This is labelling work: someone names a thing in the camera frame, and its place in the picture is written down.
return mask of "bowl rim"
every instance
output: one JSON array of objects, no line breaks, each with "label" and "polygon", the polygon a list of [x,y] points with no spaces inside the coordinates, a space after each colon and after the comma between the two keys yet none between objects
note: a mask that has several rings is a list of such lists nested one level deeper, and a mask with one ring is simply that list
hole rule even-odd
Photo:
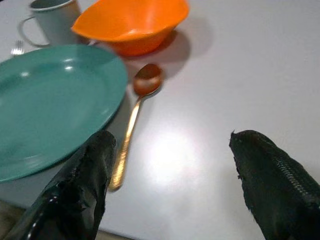
[{"label": "bowl rim", "polygon": [[168,24],[168,25],[165,25],[163,27],[157,28],[151,32],[143,32],[143,33],[139,32],[139,33],[132,33],[129,35],[127,33],[124,33],[124,34],[121,34],[121,35],[118,35],[115,37],[107,37],[107,36],[106,37],[97,37],[93,34],[88,34],[85,31],[76,28],[77,22],[80,20],[81,16],[79,16],[77,18],[77,20],[74,22],[73,26],[71,27],[71,30],[80,36],[83,36],[83,37],[86,37],[89,39],[93,39],[93,40],[97,40],[97,41],[104,41],[104,42],[110,42],[110,43],[128,42],[128,41],[144,39],[144,38],[155,36],[155,35],[157,35],[161,32],[164,32],[166,30],[174,29],[179,23],[181,23],[184,19],[186,19],[187,16],[189,15],[190,7],[189,7],[189,4],[187,3],[187,1],[184,1],[184,3],[185,3],[184,12],[181,14],[178,21],[171,23],[171,24]]}]

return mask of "black object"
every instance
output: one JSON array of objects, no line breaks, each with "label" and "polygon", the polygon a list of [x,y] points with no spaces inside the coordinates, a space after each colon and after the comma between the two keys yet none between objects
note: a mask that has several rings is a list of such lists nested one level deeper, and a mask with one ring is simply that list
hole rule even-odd
[{"label": "black object", "polygon": [[5,240],[94,240],[105,211],[116,140],[92,135],[67,160]]},{"label": "black object", "polygon": [[245,204],[266,240],[320,240],[320,186],[268,137],[246,130],[229,144]]}]

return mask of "gold spoon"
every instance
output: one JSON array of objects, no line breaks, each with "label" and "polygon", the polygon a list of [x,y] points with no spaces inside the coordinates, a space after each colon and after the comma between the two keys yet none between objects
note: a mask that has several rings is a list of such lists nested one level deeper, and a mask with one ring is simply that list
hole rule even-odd
[{"label": "gold spoon", "polygon": [[129,151],[130,139],[138,116],[140,104],[144,97],[153,94],[162,85],[162,70],[155,64],[147,64],[141,68],[133,79],[133,90],[139,96],[131,112],[130,120],[126,129],[122,146],[117,153],[113,166],[111,181],[108,191],[118,190],[123,182],[126,169],[126,159]]}]

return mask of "teal plastic plate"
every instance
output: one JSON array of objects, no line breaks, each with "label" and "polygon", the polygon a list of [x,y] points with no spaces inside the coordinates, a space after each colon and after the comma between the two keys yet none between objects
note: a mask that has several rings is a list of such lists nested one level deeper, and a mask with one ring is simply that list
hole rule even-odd
[{"label": "teal plastic plate", "polygon": [[123,62],[87,45],[32,51],[0,64],[0,182],[43,170],[76,150],[115,113]]}]

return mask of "bowl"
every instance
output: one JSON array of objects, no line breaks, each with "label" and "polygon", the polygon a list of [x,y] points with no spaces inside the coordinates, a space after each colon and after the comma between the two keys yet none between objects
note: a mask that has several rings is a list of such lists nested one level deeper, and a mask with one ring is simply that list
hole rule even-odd
[{"label": "bowl", "polygon": [[120,55],[138,56],[155,50],[188,13],[185,0],[99,0],[72,30],[107,43]]}]

